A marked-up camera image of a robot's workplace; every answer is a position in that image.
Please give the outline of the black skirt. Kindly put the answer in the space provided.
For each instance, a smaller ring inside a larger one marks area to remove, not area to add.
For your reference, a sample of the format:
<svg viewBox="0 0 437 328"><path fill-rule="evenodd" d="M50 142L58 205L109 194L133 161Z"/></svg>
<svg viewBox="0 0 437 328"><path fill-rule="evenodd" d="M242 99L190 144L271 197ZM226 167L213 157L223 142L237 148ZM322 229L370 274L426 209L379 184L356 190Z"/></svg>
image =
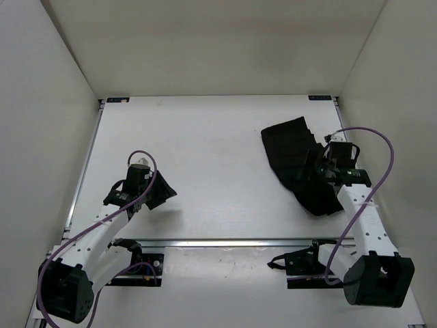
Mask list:
<svg viewBox="0 0 437 328"><path fill-rule="evenodd" d="M343 210L333 188L315 177L300 177L308 151L320 154L324 147L315 140L304 117L269 126L261 131L270 168L279 182L312 215L332 215Z"/></svg>

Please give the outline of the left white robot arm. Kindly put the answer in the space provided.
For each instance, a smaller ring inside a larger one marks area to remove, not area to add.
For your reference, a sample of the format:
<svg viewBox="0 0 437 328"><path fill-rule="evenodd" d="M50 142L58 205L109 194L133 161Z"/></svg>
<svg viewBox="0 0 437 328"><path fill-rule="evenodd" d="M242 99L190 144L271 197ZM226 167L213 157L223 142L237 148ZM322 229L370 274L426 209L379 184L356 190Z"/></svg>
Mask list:
<svg viewBox="0 0 437 328"><path fill-rule="evenodd" d="M176 192L160 172L134 164L103 201L97 222L72 237L46 259L38 270L36 307L55 326L54 317L71 323L93 319L100 292L118 275L140 274L160 285L159 270L132 239L115 238L133 215L147 206L164 204Z"/></svg>

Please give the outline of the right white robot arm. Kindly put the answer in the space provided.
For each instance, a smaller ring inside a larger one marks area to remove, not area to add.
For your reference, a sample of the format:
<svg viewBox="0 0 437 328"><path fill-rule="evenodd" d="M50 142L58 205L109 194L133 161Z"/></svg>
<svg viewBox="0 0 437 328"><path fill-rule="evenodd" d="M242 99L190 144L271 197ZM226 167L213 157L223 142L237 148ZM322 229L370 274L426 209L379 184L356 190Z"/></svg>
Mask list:
<svg viewBox="0 0 437 328"><path fill-rule="evenodd" d="M306 249L275 256L271 269L284 270L289 286L303 279L341 286L351 305L400 308L414 275L410 258L391 242L373 200L375 189L364 169L355 167L359 149L353 143L332 142L325 152L307 153L299 178L326 187L350 220L355 250L341 241L315 239Z"/></svg>

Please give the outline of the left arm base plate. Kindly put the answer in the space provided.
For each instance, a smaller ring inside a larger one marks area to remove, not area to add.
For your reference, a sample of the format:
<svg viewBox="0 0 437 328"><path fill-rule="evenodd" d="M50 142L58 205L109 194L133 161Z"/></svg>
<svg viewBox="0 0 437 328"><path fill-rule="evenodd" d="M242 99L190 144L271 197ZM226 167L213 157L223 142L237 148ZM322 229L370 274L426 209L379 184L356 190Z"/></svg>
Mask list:
<svg viewBox="0 0 437 328"><path fill-rule="evenodd" d="M138 262L143 264L114 277L107 286L160 287L165 264L164 249L143 248L139 258L133 260L132 264Z"/></svg>

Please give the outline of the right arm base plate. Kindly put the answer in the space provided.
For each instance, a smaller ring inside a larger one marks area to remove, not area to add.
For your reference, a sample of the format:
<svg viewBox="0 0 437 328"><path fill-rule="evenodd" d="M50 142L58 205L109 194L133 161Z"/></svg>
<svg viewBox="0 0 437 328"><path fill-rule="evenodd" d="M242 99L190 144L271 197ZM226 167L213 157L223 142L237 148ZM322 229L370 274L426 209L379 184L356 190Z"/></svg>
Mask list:
<svg viewBox="0 0 437 328"><path fill-rule="evenodd" d="M267 266L285 271L288 289L342 288L337 282L328 285L325 281L325 266L318 261L319 245L313 243L308 248L275 256Z"/></svg>

